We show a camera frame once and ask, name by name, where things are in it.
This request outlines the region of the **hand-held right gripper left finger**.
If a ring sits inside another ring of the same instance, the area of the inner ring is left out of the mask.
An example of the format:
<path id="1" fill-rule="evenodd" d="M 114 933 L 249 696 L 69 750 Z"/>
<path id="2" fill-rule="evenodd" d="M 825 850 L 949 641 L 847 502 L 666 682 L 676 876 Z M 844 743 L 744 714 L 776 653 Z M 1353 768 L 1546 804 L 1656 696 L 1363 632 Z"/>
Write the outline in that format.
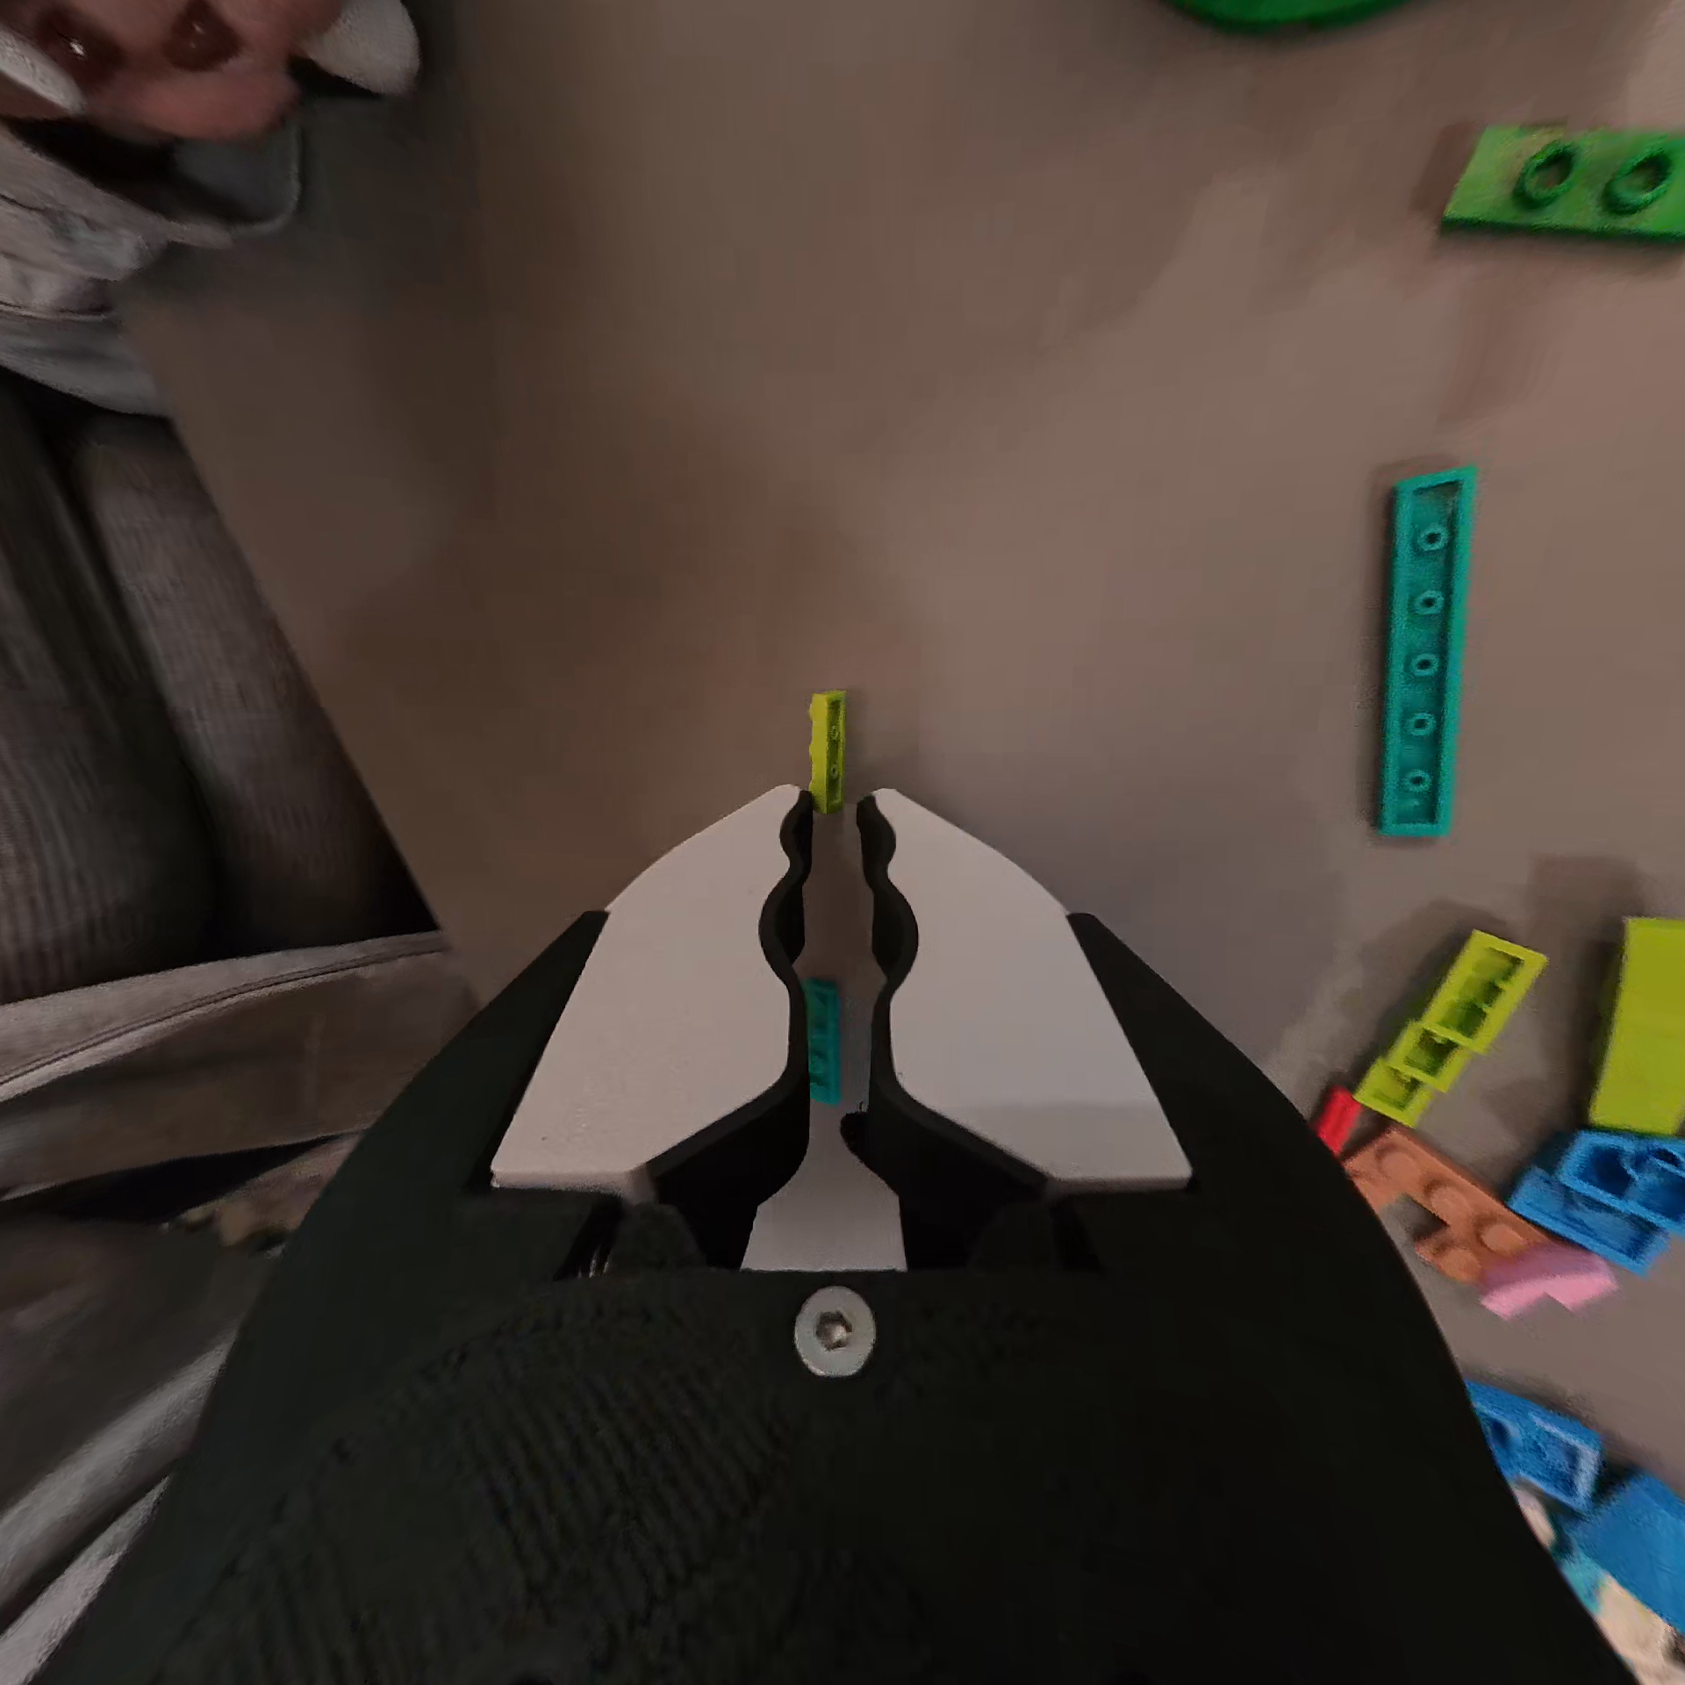
<path id="1" fill-rule="evenodd" d="M 614 898 L 495 1148 L 495 1187 L 648 1201 L 671 1153 L 787 1074 L 790 997 L 760 920 L 799 797 L 772 787 Z"/>

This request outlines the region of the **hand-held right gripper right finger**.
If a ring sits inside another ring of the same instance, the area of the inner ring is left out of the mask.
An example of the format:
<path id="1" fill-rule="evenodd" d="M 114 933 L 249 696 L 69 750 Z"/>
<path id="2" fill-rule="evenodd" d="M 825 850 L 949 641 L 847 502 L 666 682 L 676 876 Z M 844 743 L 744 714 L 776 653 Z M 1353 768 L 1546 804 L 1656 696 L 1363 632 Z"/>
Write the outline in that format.
<path id="1" fill-rule="evenodd" d="M 1001 1192 L 1186 1187 L 1187 1153 L 1055 895 L 902 792 L 863 798 L 856 825 L 883 973 L 878 1140 L 954 1151 Z"/>

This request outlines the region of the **person's left hand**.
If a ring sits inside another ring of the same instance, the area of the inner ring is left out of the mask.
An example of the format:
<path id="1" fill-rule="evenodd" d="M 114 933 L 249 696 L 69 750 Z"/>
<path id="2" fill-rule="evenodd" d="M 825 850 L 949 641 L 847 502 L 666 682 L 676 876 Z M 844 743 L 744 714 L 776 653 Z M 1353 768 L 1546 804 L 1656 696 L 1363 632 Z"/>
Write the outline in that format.
<path id="1" fill-rule="evenodd" d="M 240 141 L 295 105 L 291 61 L 339 2 L 4 2 L 6 120 L 126 141 Z"/>

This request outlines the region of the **person's grey hoodie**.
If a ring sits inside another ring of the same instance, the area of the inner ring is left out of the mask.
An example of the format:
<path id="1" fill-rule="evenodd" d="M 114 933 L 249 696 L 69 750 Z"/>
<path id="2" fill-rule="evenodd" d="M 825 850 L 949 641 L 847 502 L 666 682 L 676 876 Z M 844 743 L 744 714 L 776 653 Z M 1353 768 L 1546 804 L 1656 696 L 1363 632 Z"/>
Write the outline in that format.
<path id="1" fill-rule="evenodd" d="M 476 1006 L 412 936 L 4 1008 L 4 1681 L 151 1518 L 265 1247 Z"/>

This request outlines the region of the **long teal plate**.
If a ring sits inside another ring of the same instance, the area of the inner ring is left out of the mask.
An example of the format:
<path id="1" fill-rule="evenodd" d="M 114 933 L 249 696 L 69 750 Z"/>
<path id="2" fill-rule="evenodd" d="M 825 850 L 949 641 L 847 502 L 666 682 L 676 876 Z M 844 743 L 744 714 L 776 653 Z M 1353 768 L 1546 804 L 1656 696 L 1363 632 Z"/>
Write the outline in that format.
<path id="1" fill-rule="evenodd" d="M 1377 831 L 1445 838 L 1460 762 L 1474 466 L 1404 477 L 1388 521 Z"/>

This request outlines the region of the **person's striped shirt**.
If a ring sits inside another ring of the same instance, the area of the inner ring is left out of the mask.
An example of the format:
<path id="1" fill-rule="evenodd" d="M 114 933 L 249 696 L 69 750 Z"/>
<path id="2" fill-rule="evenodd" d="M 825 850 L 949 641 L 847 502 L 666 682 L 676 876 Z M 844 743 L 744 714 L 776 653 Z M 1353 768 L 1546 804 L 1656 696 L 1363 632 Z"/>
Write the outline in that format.
<path id="1" fill-rule="evenodd" d="M 4 1003 L 431 927 L 176 431 L 4 375 Z"/>

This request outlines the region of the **scattered loose toy bricks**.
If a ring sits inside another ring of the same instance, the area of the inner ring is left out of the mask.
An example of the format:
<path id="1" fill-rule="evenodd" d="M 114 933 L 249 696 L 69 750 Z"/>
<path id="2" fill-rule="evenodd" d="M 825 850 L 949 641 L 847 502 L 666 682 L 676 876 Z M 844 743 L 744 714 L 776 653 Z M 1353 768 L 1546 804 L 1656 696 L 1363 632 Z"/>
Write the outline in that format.
<path id="1" fill-rule="evenodd" d="M 1390 1047 L 1313 1117 L 1369 1206 L 1417 1211 L 1420 1260 L 1500 1320 L 1591 1311 L 1682 1255 L 1682 920 L 1627 920 L 1588 1124 L 1550 1137 L 1505 1193 L 1420 1134 L 1545 967 L 1516 941 L 1470 933 Z M 1536 1398 L 1481 1378 L 1467 1397 L 1528 1527 L 1627 1676 L 1682 1681 L 1682 1489 L 1611 1460 L 1599 1432 Z"/>

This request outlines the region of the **green round plate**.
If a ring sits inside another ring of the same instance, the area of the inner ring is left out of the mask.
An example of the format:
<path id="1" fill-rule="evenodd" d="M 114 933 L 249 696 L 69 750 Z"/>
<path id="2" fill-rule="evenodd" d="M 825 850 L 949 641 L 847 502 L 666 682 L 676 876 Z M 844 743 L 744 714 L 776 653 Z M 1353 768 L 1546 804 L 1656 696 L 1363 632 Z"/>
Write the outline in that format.
<path id="1" fill-rule="evenodd" d="M 1168 2 L 1203 29 L 1233 36 L 1295 36 L 1355 29 L 1404 2 Z"/>

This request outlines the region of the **green plate with holes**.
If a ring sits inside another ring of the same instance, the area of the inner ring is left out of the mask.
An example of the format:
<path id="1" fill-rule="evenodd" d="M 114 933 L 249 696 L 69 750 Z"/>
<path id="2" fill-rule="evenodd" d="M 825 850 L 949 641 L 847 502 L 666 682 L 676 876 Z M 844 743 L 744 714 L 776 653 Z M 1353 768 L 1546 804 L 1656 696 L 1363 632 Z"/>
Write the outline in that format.
<path id="1" fill-rule="evenodd" d="M 1450 193 L 1443 227 L 1678 245 L 1683 134 L 1486 128 Z"/>

